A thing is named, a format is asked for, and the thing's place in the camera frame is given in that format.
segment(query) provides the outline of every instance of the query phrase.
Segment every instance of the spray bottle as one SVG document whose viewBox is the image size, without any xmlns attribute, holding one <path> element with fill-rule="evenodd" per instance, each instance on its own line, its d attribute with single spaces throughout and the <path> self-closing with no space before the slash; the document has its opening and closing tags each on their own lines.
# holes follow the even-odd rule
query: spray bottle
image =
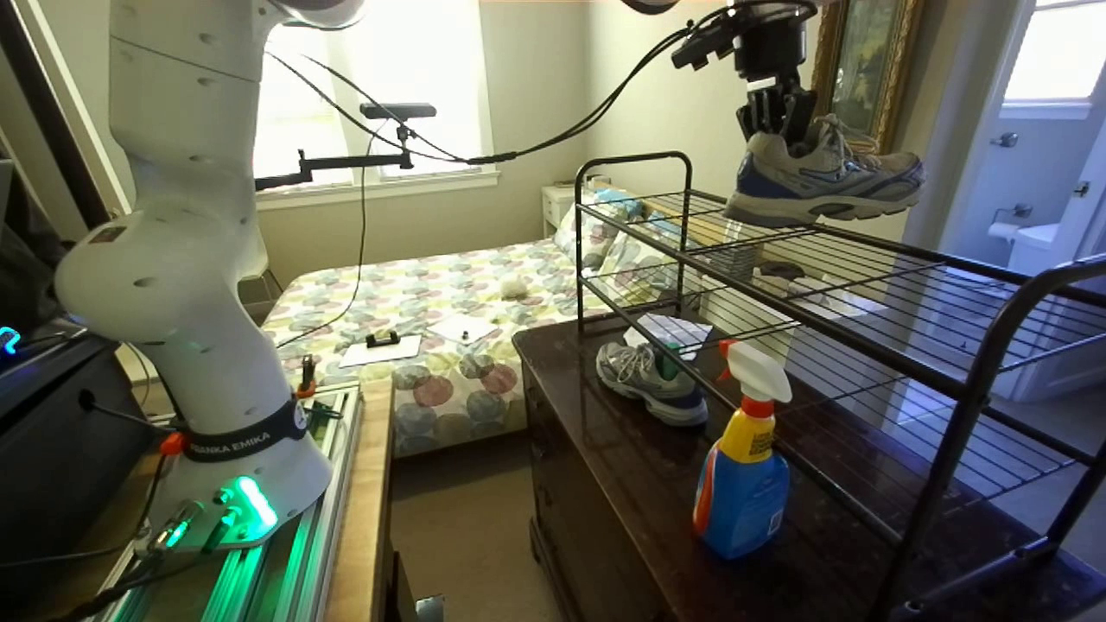
<svg viewBox="0 0 1106 622">
<path fill-rule="evenodd" d="M 775 403 L 791 399 L 781 358 L 750 343 L 724 343 L 725 367 L 741 381 L 741 409 L 702 463 L 690 530 L 724 561 L 769 545 L 787 505 L 787 460 L 772 450 Z"/>
</svg>

